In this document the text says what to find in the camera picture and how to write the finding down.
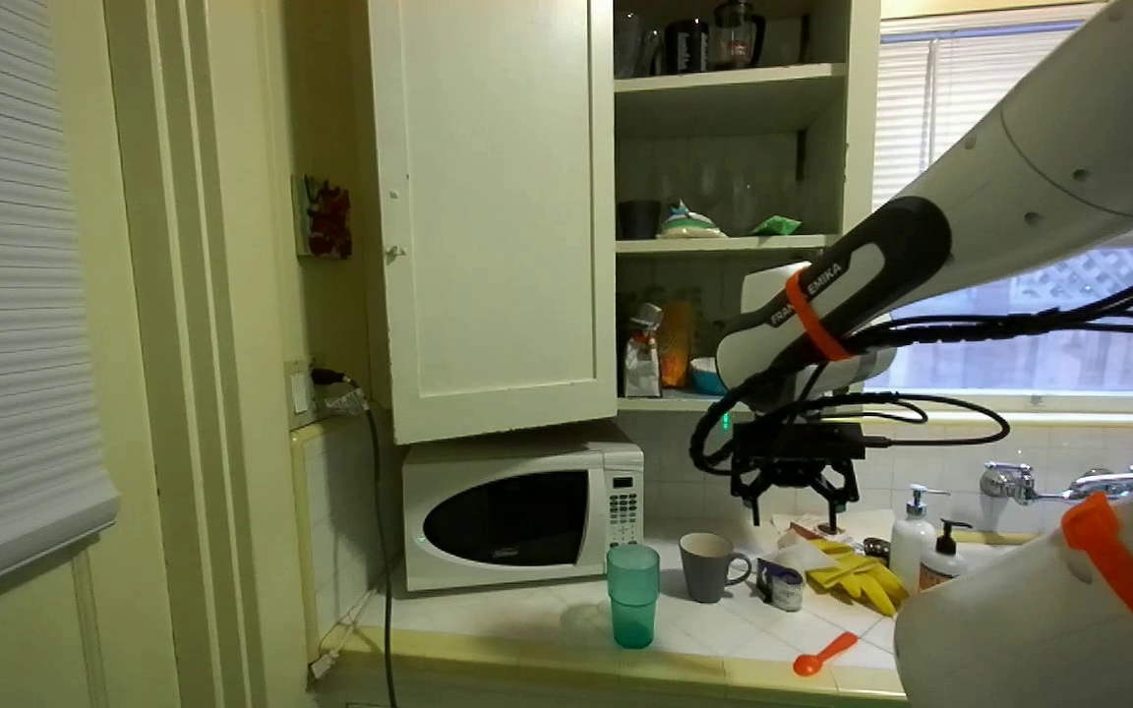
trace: microwave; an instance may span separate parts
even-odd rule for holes
[[[408,594],[604,576],[646,540],[646,453],[616,425],[417,443],[402,530]]]

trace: window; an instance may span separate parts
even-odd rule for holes
[[[873,200],[901,192],[1036,62],[1084,9],[995,13],[977,19],[890,25],[877,74]],[[901,314],[1004,314],[1079,308],[1133,283],[1133,235],[1044,270],[940,295]],[[990,391],[990,392],[1133,392],[1133,333],[1061,331],[1044,337],[910,346],[869,391]]]
[[[0,578],[111,529],[47,4],[0,4]]]

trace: glass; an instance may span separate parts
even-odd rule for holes
[[[762,53],[762,15],[746,0],[725,0],[715,9],[715,59],[713,67],[755,67]]]
[[[661,592],[661,559],[654,546],[616,544],[604,554],[610,634],[623,649],[654,647],[654,607]]]

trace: teal cup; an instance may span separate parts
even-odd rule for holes
[[[661,559],[654,546],[616,544],[604,554],[610,634],[623,649],[654,647],[654,607],[661,588]]]

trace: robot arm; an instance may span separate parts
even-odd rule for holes
[[[733,403],[755,420],[809,386],[799,375],[846,352],[890,308],[1027,270],[1133,228],[1133,0],[1111,4],[1031,70],[959,146],[753,308],[721,341]],[[745,458],[746,441],[695,463]],[[860,458],[858,437],[809,450]],[[1133,554],[1133,497],[1117,504]],[[1133,704],[1133,602],[1066,535],[917,594],[898,623],[914,704]]]
[[[1133,0],[1099,13],[898,200],[799,274],[829,333],[928,295],[1044,266],[1133,228]],[[721,378],[753,409],[791,396],[808,337],[791,295],[745,314]]]

